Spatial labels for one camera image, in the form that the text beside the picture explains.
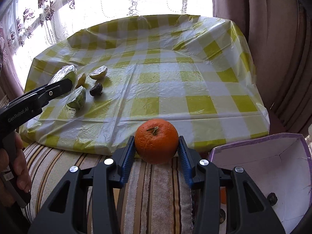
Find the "human hand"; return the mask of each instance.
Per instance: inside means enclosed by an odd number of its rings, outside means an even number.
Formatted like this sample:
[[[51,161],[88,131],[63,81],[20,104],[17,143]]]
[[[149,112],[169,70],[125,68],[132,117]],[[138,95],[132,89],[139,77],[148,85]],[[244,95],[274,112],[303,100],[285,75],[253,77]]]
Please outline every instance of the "human hand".
[[[31,186],[32,181],[29,176],[25,155],[22,151],[23,149],[23,141],[18,133],[15,135],[15,147],[16,147],[16,159],[13,162],[13,168],[18,176],[17,178],[17,186],[19,189],[24,190],[24,192],[28,193]],[[0,149],[0,172],[7,168],[9,165],[9,156],[4,149]],[[15,199],[9,193],[9,191],[5,188],[2,180],[0,179],[0,201],[5,207],[10,207],[15,203]]]

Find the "striped fabric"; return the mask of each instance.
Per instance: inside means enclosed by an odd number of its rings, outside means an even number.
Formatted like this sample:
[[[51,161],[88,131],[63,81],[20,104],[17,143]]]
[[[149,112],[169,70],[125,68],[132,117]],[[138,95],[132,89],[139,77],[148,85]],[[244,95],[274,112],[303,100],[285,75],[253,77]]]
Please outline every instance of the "striped fabric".
[[[86,169],[105,156],[63,151],[38,143],[25,151],[32,179],[30,204],[23,210],[32,222],[51,191],[72,165]],[[114,189],[121,233],[191,233],[192,199],[184,181],[178,158],[163,165],[151,165],[135,159],[126,186]],[[88,233],[92,231],[92,188],[88,192]]]

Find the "white curtain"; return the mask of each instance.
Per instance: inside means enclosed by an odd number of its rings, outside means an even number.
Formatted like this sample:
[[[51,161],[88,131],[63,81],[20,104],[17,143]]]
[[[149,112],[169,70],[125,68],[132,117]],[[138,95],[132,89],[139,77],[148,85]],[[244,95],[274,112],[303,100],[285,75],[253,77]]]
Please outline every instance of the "white curtain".
[[[212,0],[14,0],[2,23],[24,87],[33,58],[49,46],[106,21],[157,14],[212,16]]]

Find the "tablecloth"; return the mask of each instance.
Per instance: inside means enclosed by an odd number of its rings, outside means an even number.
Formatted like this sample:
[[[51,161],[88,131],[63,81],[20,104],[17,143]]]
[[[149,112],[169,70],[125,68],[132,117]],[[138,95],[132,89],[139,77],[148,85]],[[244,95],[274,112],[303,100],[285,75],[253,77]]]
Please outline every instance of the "tablecloth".
[[[48,83],[64,65],[86,73],[85,106],[52,100],[21,127],[25,141],[111,155],[140,124],[171,122],[189,147],[203,152],[268,134],[247,42],[229,20],[193,15],[133,16],[81,30],[33,61],[25,92]],[[88,74],[106,65],[103,80]],[[103,85],[93,98],[89,90]]]

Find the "white label sticker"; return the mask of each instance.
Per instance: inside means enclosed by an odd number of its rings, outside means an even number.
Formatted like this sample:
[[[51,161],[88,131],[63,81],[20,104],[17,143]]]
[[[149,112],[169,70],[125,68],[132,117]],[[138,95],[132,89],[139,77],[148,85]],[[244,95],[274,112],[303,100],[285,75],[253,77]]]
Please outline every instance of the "white label sticker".
[[[4,173],[4,172],[8,172],[8,171],[10,171],[11,169],[10,169],[10,167],[9,166],[7,166],[7,168],[5,168],[3,171],[2,171],[2,173]]]
[[[13,176],[13,173],[12,173],[12,172],[9,172],[9,173],[7,173],[7,174],[4,174],[3,176],[4,176],[4,178],[5,178],[5,180],[6,180],[6,181],[8,181],[8,180],[10,180],[10,179],[13,179],[13,178],[14,178],[14,176]]]

